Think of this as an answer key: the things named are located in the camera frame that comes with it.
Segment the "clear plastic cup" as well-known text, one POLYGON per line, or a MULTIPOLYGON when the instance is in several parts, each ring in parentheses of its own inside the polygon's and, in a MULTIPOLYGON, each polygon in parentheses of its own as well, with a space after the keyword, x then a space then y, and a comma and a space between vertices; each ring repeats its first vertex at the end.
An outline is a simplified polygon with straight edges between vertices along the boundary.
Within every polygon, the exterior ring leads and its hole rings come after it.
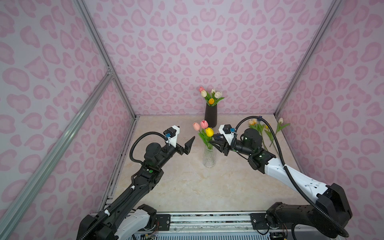
POLYGON ((217 150, 215 148, 209 148, 205 146, 203 155, 203 165, 206 168, 213 168, 216 165, 217 150))

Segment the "dark grey vase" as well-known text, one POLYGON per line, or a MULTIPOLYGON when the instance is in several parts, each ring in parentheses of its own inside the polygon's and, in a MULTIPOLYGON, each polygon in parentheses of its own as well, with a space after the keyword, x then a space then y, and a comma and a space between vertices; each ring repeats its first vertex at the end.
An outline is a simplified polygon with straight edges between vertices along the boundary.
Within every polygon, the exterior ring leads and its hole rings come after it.
POLYGON ((210 106, 206 104, 205 109, 205 121, 207 121, 210 128, 214 128, 217 125, 218 119, 218 106, 210 106))

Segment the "small yellow tulip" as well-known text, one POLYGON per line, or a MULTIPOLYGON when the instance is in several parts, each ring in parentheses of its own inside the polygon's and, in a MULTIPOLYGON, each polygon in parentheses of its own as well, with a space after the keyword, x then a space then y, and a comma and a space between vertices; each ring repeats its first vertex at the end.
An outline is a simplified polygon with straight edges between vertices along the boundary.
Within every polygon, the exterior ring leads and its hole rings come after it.
POLYGON ((265 125, 265 129, 264 129, 265 133, 267 134, 267 136, 269 137, 270 141, 271 141, 271 144, 270 144, 270 147, 273 146, 275 151, 277 152, 277 154, 279 155, 279 152, 278 152, 278 149, 275 145, 275 138, 273 137, 273 134, 272 134, 272 131, 271 129, 265 125))

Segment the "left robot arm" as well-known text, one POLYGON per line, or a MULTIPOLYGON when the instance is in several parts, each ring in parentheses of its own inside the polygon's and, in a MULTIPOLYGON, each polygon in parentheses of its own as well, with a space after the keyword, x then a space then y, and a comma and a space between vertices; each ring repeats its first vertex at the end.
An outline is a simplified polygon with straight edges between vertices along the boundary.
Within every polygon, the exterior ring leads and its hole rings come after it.
POLYGON ((160 182, 164 171, 163 166, 175 155, 188 155, 195 138, 192 137, 184 146, 177 142, 180 129, 172 126, 163 133, 147 132, 141 135, 132 145, 129 158, 141 165, 131 177, 131 184, 108 207, 95 216, 87 215, 79 225, 78 240, 127 240, 140 230, 155 233, 159 228, 156 222, 157 211, 148 206, 136 204, 160 182), (134 158, 133 153, 138 143, 145 137, 155 135, 164 141, 150 143, 146 147, 144 161, 134 158))

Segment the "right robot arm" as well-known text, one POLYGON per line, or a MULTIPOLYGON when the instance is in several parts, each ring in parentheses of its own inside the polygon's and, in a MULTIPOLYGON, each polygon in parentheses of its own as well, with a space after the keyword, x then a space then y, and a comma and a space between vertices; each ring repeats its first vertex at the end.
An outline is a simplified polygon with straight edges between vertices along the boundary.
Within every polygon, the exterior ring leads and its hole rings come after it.
POLYGON ((211 137, 210 144, 225 156, 235 152, 247 159, 251 168, 272 177, 296 191, 307 202, 307 205, 288 205, 276 202, 266 210, 262 224, 269 229, 291 226, 295 231, 297 225, 313 227, 324 236, 348 238, 345 229, 353 217, 344 189, 338 184, 327 185, 319 182, 286 164, 276 133, 270 135, 276 143, 277 155, 269 152, 264 146, 263 137, 256 127, 249 127, 241 135, 240 126, 246 121, 270 124, 262 117, 250 116, 241 120, 236 127, 221 125, 219 132, 211 137))

